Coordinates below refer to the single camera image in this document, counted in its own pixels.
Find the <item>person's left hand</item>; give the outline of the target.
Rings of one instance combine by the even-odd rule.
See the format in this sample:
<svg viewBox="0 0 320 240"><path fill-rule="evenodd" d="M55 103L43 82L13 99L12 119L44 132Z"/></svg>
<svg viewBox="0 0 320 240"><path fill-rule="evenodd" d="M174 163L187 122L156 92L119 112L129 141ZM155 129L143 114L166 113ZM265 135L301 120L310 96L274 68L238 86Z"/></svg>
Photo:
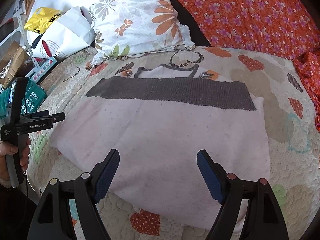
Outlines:
<svg viewBox="0 0 320 240"><path fill-rule="evenodd" d="M28 169L28 161L29 161L29 154L30 154L30 146L31 145L31 140L29 137L27 137L27 142L25 148L22 150L22 157L20 159L20 165L22 168L22 171L25 172ZM0 175L1 179L3 181L9 181L9 173L7 169L7 161L6 161L6 156L7 155L14 155L18 153L18 148L8 142L1 141L1 151L0 151L0 156L1 156L1 170L0 170Z"/></svg>

